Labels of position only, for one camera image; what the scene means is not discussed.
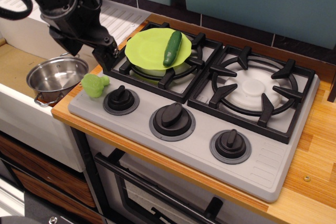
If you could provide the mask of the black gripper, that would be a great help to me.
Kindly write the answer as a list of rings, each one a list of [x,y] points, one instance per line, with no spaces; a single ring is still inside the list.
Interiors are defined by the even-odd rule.
[[[115,39],[100,24],[102,0],[48,0],[40,7],[41,18],[49,24],[49,34],[66,52],[75,56],[87,45],[104,73],[119,62]]]

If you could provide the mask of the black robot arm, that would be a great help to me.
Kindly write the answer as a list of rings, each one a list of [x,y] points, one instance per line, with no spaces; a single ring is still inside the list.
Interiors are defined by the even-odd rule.
[[[41,19],[49,25],[49,34],[63,49],[76,55],[83,45],[93,49],[92,54],[103,71],[111,71],[118,59],[118,45],[100,23],[102,0],[21,0],[24,10],[1,8],[1,17],[20,20],[28,17],[36,2]]]

